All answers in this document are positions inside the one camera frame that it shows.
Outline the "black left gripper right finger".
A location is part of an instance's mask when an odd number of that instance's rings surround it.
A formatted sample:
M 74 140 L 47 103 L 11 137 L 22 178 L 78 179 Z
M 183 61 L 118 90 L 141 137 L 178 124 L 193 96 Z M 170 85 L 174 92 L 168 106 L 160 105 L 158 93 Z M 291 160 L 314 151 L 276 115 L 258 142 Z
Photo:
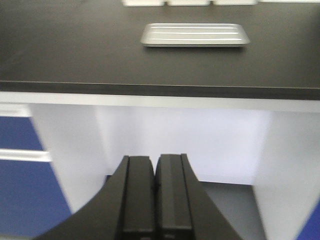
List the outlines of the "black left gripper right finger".
M 162 154 L 155 182 L 158 239 L 241 239 L 198 181 L 186 154 Z

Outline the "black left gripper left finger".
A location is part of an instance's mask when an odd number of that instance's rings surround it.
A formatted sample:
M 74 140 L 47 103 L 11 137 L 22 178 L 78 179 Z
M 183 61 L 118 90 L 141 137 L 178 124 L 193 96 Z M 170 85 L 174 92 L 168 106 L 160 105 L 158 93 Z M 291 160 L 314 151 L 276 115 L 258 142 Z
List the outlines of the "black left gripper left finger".
M 124 156 L 99 192 L 38 240 L 154 240 L 154 171 L 147 156 Z

